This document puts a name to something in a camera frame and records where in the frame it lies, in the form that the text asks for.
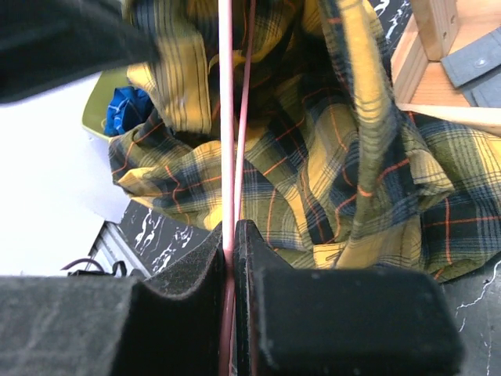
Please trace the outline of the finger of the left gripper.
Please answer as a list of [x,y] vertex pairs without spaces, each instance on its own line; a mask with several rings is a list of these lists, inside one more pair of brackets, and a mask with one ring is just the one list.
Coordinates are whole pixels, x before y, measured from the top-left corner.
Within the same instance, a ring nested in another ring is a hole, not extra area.
[[1,102],[13,103],[100,71],[160,59],[122,1],[3,1]]

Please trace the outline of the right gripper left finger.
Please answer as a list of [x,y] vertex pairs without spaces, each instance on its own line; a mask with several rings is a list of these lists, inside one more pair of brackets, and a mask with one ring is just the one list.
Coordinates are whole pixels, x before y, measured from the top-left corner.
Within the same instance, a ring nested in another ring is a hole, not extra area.
[[4,375],[216,375],[222,232],[157,275],[4,277]]

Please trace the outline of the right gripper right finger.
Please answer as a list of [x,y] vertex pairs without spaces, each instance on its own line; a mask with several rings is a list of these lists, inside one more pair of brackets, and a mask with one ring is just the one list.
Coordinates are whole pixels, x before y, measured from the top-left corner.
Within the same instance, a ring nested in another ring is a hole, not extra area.
[[241,220],[235,231],[239,375],[456,375],[464,347],[427,275],[295,269]]

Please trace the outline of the pink wire hanger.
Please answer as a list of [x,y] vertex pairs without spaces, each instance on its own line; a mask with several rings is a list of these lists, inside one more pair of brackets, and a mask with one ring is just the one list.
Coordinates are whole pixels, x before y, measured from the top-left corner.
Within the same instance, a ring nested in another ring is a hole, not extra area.
[[243,161],[247,129],[248,96],[250,91],[251,57],[254,38],[256,2],[250,2],[247,23],[248,39],[243,72],[238,142],[234,142],[233,109],[233,49],[232,2],[218,3],[219,71],[220,71],[220,129],[222,181],[222,250],[225,258],[225,294],[222,311],[219,365],[220,375],[231,374],[233,317],[235,308],[235,279],[233,266],[234,232],[240,219]]

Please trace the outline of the yellow plaid flannel shirt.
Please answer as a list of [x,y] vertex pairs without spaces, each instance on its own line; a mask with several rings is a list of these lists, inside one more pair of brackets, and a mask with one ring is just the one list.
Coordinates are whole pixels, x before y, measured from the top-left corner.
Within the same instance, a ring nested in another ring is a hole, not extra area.
[[[222,218],[218,4],[127,1],[160,60],[128,68],[154,104],[110,141],[133,200],[206,230]],[[296,267],[422,270],[446,281],[500,251],[500,140],[394,104],[367,1],[232,4],[234,100],[250,94],[242,215]]]

